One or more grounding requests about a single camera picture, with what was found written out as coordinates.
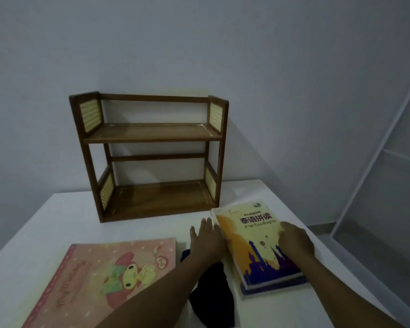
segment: wooden shelf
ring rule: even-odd
[[[203,180],[116,186],[102,222],[210,210]]]
[[[198,142],[221,140],[208,123],[106,123],[84,139],[87,144]]]

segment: book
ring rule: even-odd
[[[72,244],[23,328],[94,328],[175,264],[175,238]]]
[[[250,202],[213,208],[212,212],[228,240],[243,294],[306,282],[301,270],[279,248],[281,226],[266,204]]]

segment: black cloth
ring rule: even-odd
[[[181,262],[190,254],[182,252]],[[199,279],[197,288],[188,297],[191,307],[208,328],[234,327],[234,298],[218,262],[209,267]]]

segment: person's right hand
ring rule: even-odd
[[[294,224],[281,222],[282,231],[279,231],[279,248],[293,262],[314,258],[314,245],[304,229]]]
[[[202,219],[199,235],[195,228],[190,228],[191,256],[200,261],[206,268],[222,260],[226,253],[226,243],[223,239],[219,225],[213,223],[211,218]]]

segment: pink book cover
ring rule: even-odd
[[[176,264],[176,239],[73,244],[23,328],[94,328]]]

